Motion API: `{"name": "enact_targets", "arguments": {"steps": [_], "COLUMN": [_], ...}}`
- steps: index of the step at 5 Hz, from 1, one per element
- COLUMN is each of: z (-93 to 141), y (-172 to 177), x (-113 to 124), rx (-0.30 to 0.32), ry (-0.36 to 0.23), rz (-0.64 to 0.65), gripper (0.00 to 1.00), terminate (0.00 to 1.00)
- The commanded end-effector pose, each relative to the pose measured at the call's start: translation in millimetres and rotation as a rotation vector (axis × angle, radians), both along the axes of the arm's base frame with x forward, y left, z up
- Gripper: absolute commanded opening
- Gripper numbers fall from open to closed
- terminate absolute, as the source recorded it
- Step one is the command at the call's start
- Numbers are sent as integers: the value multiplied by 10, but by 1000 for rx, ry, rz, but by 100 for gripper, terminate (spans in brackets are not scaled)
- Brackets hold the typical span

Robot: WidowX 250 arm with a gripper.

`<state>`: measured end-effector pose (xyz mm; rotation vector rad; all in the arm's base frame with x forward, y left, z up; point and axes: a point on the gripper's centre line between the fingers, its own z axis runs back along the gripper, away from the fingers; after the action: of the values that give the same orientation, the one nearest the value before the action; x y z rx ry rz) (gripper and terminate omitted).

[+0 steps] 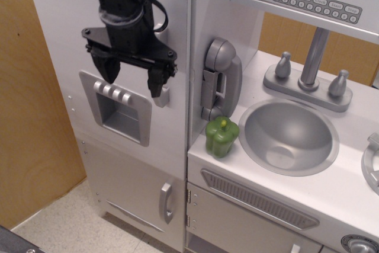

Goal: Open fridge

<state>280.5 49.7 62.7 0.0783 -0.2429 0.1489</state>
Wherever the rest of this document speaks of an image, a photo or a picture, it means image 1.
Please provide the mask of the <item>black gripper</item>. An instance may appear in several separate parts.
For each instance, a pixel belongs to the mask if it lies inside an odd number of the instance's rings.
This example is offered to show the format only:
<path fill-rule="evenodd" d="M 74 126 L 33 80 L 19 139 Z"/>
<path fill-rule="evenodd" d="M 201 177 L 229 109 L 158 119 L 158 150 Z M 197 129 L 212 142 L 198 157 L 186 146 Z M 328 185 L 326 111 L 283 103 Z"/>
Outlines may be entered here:
<path fill-rule="evenodd" d="M 86 49 L 102 78 L 113 84 L 120 63 L 148 69 L 147 85 L 152 98 L 160 97 L 169 77 L 176 74 L 176 52 L 155 36 L 168 26 L 168 18 L 158 28 L 150 27 L 147 16 L 132 26 L 115 24 L 100 28 L 84 28 Z"/>

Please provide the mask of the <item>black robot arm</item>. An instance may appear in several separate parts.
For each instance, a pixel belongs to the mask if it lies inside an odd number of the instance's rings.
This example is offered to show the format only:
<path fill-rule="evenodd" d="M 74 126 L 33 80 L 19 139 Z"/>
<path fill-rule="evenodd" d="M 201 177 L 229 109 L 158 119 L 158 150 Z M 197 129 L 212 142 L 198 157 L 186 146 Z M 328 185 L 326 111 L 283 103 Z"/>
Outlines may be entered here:
<path fill-rule="evenodd" d="M 156 33 L 168 25 L 164 21 L 154 28 L 153 8 L 165 12 L 157 0 L 99 0 L 99 17 L 103 28 L 86 28 L 87 51 L 102 78 L 112 84 L 127 63 L 147 69 L 147 85 L 153 98 L 160 97 L 168 79 L 175 76 L 177 54 L 161 42 Z"/>

